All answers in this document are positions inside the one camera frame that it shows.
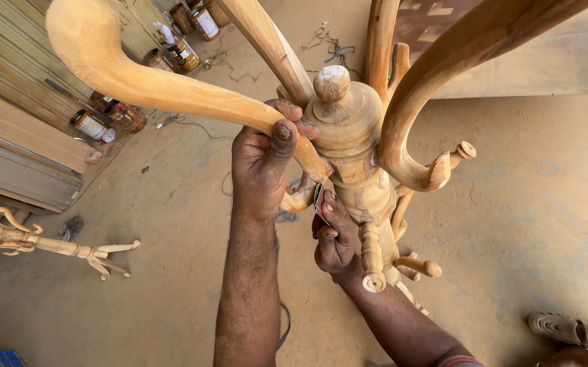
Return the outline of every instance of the wooden coat rack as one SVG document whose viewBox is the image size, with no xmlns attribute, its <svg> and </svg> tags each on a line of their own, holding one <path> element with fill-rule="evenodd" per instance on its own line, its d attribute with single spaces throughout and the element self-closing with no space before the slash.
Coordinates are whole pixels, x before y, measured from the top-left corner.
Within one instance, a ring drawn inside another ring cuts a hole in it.
<svg viewBox="0 0 588 367">
<path fill-rule="evenodd" d="M 311 81 L 294 51 L 257 0 L 218 0 L 281 81 L 278 94 L 304 109 L 321 130 L 314 142 L 298 137 L 294 155 L 301 183 L 281 207 L 300 212 L 312 204 L 317 183 L 329 179 L 363 243 L 363 285 L 378 292 L 399 287 L 401 273 L 439 276 L 433 261 L 400 257 L 396 241 L 415 191 L 445 186 L 451 170 L 475 157 L 467 142 L 417 163 L 406 144 L 429 98 L 454 76 L 502 55 L 588 7 L 588 0 L 484 0 L 439 37 L 410 68 L 409 48 L 388 57 L 399 0 L 372 0 L 366 51 L 366 83 L 351 82 L 343 67 L 325 67 Z M 129 104 L 240 123 L 271 135 L 282 114 L 262 102 L 199 80 L 143 67 L 120 48 L 119 19 L 102 0 L 54 0 L 47 31 L 60 58 L 91 88 Z M 390 176 L 400 182 L 396 188 Z"/>
</svg>

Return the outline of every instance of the dusty ground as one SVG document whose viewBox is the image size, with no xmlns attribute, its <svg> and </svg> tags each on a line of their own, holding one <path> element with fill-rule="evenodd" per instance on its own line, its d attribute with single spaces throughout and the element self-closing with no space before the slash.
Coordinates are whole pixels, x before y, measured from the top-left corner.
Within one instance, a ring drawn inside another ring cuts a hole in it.
<svg viewBox="0 0 588 367">
<path fill-rule="evenodd" d="M 357 46 L 349 64 L 362 70 L 369 2 L 303 3 L 264 3 L 303 65 L 323 66 L 325 45 L 299 46 L 327 20 L 342 45 Z M 292 17 L 313 4 L 307 19 Z M 226 32 L 221 50 L 234 77 L 266 69 L 240 32 Z M 217 40 L 192 43 L 203 57 L 220 47 Z M 276 96 L 273 73 L 235 82 L 229 71 L 219 62 L 194 76 L 258 100 Z M 222 182 L 239 128 L 173 116 L 224 138 L 153 113 L 72 209 L 31 218 L 53 236 L 81 215 L 86 226 L 77 239 L 87 245 L 140 239 L 142 246 L 113 257 L 133 276 L 102 282 L 75 257 L 0 254 L 0 350 L 17 349 L 29 366 L 211 363 L 231 204 Z M 159 123 L 166 124 L 156 130 Z M 558 346 L 529 331 L 529 313 L 588 320 L 588 96 L 432 101 L 412 129 L 410 152 L 429 162 L 461 140 L 477 147 L 477 159 L 462 163 L 445 188 L 414 196 L 399 242 L 403 254 L 414 249 L 435 259 L 444 274 L 408 286 L 430 317 L 484 363 L 533 365 Z M 299 174 L 291 164 L 288 180 Z M 352 303 L 314 264 L 311 210 L 300 218 L 277 225 L 280 292 L 292 316 L 278 364 L 389 361 Z"/>
</svg>

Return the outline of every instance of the wooden finial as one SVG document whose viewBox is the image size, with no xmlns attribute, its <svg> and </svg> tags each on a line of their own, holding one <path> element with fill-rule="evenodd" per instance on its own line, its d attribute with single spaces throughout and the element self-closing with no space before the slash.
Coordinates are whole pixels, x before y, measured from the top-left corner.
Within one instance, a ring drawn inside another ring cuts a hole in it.
<svg viewBox="0 0 588 367">
<path fill-rule="evenodd" d="M 348 70 L 341 65 L 324 67 L 314 77 L 314 91 L 325 102 L 337 102 L 348 93 L 351 88 L 351 77 Z"/>
</svg>

